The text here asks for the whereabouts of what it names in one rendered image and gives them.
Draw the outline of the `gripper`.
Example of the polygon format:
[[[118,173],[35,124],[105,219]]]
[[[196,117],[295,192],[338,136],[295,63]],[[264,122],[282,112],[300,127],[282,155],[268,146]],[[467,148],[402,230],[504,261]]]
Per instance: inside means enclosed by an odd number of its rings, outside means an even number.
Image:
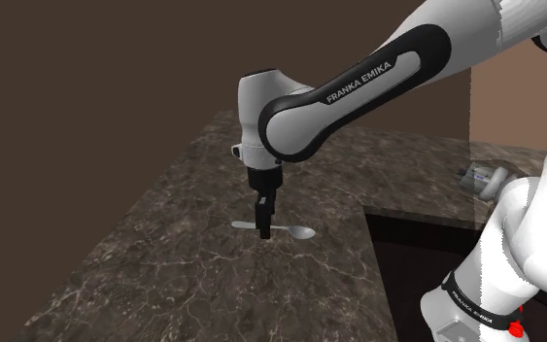
[[[269,191],[269,193],[260,192],[255,202],[256,229],[261,239],[269,239],[270,225],[276,213],[277,188],[283,184],[283,167],[277,165],[266,170],[248,167],[247,173],[250,188],[256,191]]]

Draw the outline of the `silver metal spoon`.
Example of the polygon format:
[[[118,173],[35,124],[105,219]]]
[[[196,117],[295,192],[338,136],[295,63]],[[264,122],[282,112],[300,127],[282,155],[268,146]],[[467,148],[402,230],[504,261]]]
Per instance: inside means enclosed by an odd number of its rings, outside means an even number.
[[[234,221],[231,225],[235,228],[241,229],[256,229],[256,224],[254,222]],[[287,231],[293,238],[300,240],[310,239],[316,235],[316,231],[314,229],[305,226],[271,225],[270,228]]]

